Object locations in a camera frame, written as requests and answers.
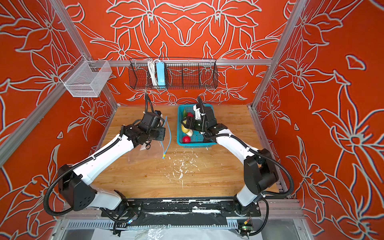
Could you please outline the orange yellow mango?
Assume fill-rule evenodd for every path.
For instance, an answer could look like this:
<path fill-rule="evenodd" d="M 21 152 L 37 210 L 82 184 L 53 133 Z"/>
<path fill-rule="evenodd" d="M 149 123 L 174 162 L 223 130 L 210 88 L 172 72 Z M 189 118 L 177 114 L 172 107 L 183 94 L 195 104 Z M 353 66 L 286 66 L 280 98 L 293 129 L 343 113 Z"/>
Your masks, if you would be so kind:
<path fill-rule="evenodd" d="M 190 131 L 190 129 L 187 129 L 187 128 L 185 128 L 183 125 L 181 125 L 181 130 L 182 130 L 182 132 L 183 133 L 188 133 L 189 131 Z"/>

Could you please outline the clear zip top bag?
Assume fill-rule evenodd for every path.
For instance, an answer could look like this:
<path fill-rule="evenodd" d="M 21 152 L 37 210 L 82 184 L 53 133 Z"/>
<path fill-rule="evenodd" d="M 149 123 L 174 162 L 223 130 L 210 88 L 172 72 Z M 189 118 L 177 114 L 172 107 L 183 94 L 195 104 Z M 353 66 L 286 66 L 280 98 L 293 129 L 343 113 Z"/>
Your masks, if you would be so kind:
<path fill-rule="evenodd" d="M 170 130 L 170 125 L 168 118 L 166 117 L 164 121 L 161 121 L 162 127 L 165 128 L 165 138 L 163 141 L 152 140 L 149 145 L 138 145 L 132 151 L 127 153 L 128 163 L 134 163 L 139 161 L 144 161 L 148 159 L 164 159 L 165 155 L 171 145 L 172 134 Z"/>

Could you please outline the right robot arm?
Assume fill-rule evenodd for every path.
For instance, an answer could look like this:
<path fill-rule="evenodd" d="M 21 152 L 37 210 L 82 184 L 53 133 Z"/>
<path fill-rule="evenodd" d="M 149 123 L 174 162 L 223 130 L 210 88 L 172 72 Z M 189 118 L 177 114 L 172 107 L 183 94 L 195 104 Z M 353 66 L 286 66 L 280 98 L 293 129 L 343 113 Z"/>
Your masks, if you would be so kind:
<path fill-rule="evenodd" d="M 283 199 L 293 193 L 292 175 L 281 163 L 273 159 L 268 150 L 253 148 L 234 135 L 227 126 L 219 124 L 214 110 L 205 105 L 200 97 L 197 97 L 194 112 L 194 119 L 187 116 L 181 120 L 181 124 L 186 129 L 198 131 L 204 140 L 213 141 L 226 148 L 243 164 L 245 185 L 235 195 L 235 202 L 239 207 L 245 208 L 260 200 Z M 279 180 L 277 169 L 284 172 L 289 181 L 289 188 L 282 193 L 268 191 L 268 188 Z"/>

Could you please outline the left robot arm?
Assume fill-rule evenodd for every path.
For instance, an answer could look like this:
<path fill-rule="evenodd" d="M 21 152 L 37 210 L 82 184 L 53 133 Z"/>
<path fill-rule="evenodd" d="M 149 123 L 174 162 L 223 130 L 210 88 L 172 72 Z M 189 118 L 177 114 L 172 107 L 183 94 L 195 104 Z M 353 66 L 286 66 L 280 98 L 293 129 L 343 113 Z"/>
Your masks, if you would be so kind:
<path fill-rule="evenodd" d="M 164 123 L 162 113 L 154 110 L 152 101 L 145 95 L 142 119 L 127 126 L 123 125 L 109 143 L 86 159 L 72 166 L 63 165 L 59 168 L 58 177 L 48 187 L 44 196 L 45 212 L 56 217 L 93 207 L 100 209 L 114 221 L 117 220 L 115 214 L 126 214 L 131 207 L 121 192 L 96 189 L 92 187 L 92 183 L 100 173 L 124 154 L 136 147 L 149 150 L 153 141 L 162 142 L 166 133 Z M 57 212 L 50 207 L 50 196 L 55 188 L 58 188 L 60 195 L 70 205 L 69 209 Z"/>

